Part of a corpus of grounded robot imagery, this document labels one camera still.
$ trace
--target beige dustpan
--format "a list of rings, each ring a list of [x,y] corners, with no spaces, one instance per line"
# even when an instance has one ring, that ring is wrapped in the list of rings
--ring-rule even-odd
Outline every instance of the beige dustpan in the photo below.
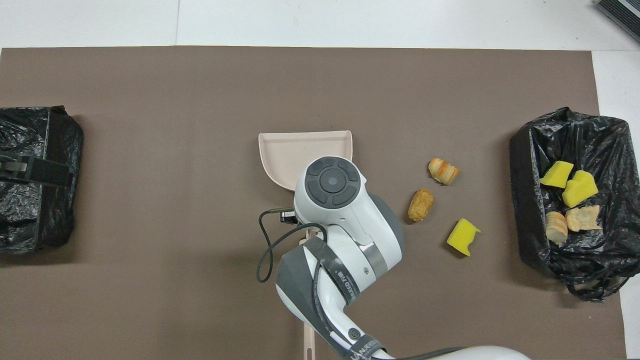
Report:
[[[351,131],[313,133],[261,133],[260,159],[267,175],[276,184],[294,191],[298,177],[311,161],[322,156],[342,156],[351,160]]]

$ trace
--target brown table surface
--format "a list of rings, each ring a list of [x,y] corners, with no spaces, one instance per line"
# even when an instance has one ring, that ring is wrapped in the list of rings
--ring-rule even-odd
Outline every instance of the brown table surface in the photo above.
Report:
[[[562,106],[598,114],[589,52],[3,49],[0,106],[59,104],[85,132],[77,227],[0,257],[2,359],[300,359],[301,323],[254,275],[257,215],[292,201],[257,135],[332,129],[353,132],[367,189],[406,224],[403,261],[347,309],[392,355],[625,357],[618,296],[581,303],[525,266],[511,206],[509,137]],[[434,157],[460,167],[452,186],[428,176]],[[435,205],[410,225],[420,187]],[[470,258],[445,244],[463,217],[482,230]]]

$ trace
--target trash bag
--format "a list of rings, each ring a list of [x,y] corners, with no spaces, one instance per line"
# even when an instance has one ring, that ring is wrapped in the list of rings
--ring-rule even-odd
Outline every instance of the trash bag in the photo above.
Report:
[[[0,253],[68,242],[83,137],[63,106],[0,108]]]
[[[627,122],[561,108],[526,123],[509,142],[511,193],[520,258],[564,282],[583,301],[602,302],[640,272],[640,183]],[[545,214],[565,214],[564,189],[540,184],[558,160],[595,178],[599,192],[578,207],[600,206],[602,230],[547,240]]]

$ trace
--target robotic arm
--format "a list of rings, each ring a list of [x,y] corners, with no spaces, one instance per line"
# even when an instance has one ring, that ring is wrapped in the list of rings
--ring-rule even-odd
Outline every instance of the robotic arm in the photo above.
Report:
[[[282,256],[276,290],[287,308],[313,327],[343,360],[395,359],[344,314],[372,283],[398,264],[402,225],[352,162],[335,156],[313,161],[300,175],[294,209],[302,224],[321,234]],[[447,349],[406,358],[419,360],[526,360],[501,347]]]

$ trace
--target white floor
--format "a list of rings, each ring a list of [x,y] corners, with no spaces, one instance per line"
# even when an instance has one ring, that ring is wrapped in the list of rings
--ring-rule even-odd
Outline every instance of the white floor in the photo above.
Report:
[[[640,44],[591,0],[0,0],[0,48],[142,45],[592,50],[600,113],[640,144]],[[640,358],[640,277],[621,302]]]

